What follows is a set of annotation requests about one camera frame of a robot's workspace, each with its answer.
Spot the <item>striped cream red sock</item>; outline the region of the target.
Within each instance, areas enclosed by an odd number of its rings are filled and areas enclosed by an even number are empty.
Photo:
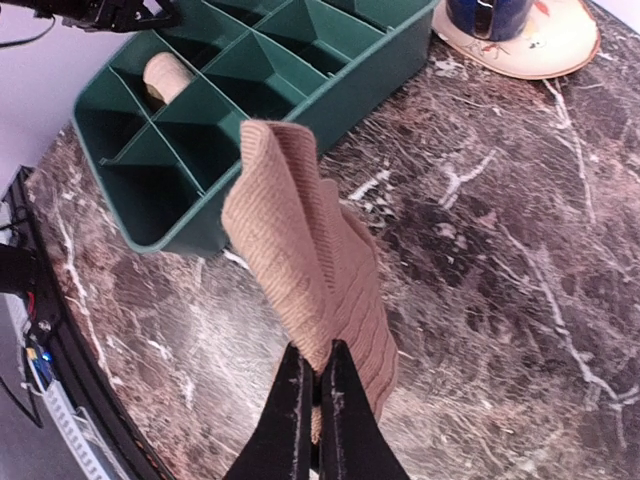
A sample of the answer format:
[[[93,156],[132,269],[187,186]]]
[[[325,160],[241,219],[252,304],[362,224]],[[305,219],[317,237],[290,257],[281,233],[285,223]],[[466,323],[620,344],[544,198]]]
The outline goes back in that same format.
[[[156,54],[142,74],[144,104],[151,111],[170,104],[194,78],[195,74],[173,53]]]

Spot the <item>tan brown sock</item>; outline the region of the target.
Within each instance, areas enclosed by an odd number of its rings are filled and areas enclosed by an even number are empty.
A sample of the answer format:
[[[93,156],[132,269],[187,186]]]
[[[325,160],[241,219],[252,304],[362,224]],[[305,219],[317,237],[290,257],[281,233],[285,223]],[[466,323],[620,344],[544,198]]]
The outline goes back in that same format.
[[[375,241],[320,175],[316,140],[304,126],[246,120],[242,172],[222,224],[290,340],[313,370],[331,343],[347,343],[376,419],[395,388],[398,349],[380,290]]]

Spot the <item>green plastic divided tray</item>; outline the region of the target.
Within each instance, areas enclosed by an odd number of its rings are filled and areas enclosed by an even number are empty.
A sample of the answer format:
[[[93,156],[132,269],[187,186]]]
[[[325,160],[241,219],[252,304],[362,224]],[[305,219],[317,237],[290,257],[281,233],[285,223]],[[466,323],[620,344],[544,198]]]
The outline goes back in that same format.
[[[78,96],[73,124],[128,246],[211,256],[250,118],[312,130],[326,151],[416,74],[432,1],[183,1],[180,25],[133,36]],[[160,52],[194,74],[151,111],[142,74]]]

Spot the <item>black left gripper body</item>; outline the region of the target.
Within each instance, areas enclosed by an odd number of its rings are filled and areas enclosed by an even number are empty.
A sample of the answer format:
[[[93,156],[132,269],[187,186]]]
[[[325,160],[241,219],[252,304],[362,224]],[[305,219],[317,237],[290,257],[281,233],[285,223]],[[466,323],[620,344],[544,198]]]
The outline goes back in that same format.
[[[66,26],[85,31],[130,33],[171,28],[180,24],[182,14],[174,1],[143,0],[7,0],[1,5],[32,10],[36,17],[61,17]]]

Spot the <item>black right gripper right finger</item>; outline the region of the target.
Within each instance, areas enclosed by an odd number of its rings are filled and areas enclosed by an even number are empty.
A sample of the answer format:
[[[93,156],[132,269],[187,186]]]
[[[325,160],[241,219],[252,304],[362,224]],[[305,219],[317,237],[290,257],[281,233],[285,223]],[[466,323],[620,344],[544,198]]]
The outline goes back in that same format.
[[[406,479],[408,474],[384,439],[348,345],[334,340],[320,377],[321,479]]]

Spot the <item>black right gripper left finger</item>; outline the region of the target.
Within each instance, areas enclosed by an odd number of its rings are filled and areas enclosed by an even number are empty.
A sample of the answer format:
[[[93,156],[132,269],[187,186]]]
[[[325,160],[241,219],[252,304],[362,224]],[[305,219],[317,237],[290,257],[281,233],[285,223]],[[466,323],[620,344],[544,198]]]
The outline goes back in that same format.
[[[313,389],[313,370],[289,344],[258,424],[226,480],[309,478]]]

